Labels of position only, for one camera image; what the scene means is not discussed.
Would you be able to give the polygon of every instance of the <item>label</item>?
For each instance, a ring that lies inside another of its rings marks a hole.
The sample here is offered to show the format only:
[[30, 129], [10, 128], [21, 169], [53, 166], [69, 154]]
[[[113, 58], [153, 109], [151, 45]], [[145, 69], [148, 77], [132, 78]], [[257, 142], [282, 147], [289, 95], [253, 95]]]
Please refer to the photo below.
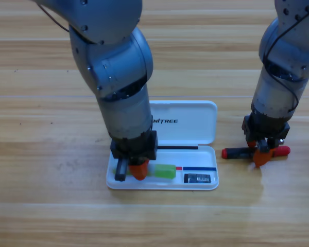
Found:
[[155, 124], [177, 124], [178, 123], [178, 119], [160, 119], [160, 118], [158, 118], [158, 119], [154, 119], [153, 120], [153, 122], [155, 123]]

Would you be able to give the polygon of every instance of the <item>wood grain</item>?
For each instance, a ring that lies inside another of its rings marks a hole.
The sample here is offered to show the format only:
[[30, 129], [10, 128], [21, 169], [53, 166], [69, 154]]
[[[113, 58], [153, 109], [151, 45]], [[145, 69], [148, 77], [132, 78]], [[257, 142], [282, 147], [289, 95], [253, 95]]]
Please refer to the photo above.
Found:
[[[34, 3], [0, 0], [0, 247], [309, 247], [309, 84], [290, 121], [288, 158], [254, 169], [226, 161], [245, 146], [272, 0], [145, 0], [151, 100], [218, 106], [220, 186], [114, 191], [110, 139], [68, 34]], [[63, 25], [66, 22], [58, 18]]]

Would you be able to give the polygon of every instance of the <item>gray robotic arm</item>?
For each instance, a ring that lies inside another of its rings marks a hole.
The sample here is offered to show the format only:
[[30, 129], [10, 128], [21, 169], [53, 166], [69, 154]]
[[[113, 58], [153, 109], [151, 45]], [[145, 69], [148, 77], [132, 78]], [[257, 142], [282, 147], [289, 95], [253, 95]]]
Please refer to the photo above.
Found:
[[260, 152], [283, 143], [309, 80], [309, 0], [275, 0], [278, 17], [261, 41], [263, 68], [242, 129]]
[[[136, 166], [155, 160], [158, 140], [146, 86], [153, 61], [136, 27], [142, 0], [32, 1], [68, 21], [72, 53], [97, 98], [113, 156]], [[124, 180], [123, 173], [116, 177]]]

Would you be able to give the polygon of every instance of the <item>screw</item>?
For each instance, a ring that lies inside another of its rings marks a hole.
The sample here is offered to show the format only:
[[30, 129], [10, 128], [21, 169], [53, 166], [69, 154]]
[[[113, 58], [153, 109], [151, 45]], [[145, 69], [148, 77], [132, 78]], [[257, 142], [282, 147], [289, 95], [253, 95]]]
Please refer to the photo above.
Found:
[[81, 31], [86, 32], [87, 30], [88, 30], [88, 26], [87, 25], [81, 26]]
[[305, 8], [305, 11], [309, 13], [309, 5]]
[[284, 10], [283, 10], [283, 13], [284, 13], [285, 15], [289, 15], [289, 10], [288, 10], [288, 9], [284, 9]]

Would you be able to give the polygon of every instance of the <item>white plastic case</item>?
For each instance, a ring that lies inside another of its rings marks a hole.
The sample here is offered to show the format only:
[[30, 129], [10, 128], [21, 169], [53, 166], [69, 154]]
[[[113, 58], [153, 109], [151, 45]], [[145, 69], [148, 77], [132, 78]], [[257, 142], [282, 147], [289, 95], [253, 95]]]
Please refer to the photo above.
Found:
[[[157, 159], [149, 165], [174, 164], [177, 167], [206, 170], [177, 170], [174, 179], [147, 177], [142, 181], [126, 176], [123, 182], [114, 179], [118, 160], [110, 155], [107, 185], [112, 189], [156, 189], [156, 190], [213, 190], [218, 187], [215, 151], [207, 145], [214, 141], [216, 133], [217, 106], [211, 101], [151, 101], [153, 130], [157, 131], [158, 146], [193, 146], [198, 149], [157, 151]], [[185, 183], [184, 175], [209, 174], [210, 183]]]

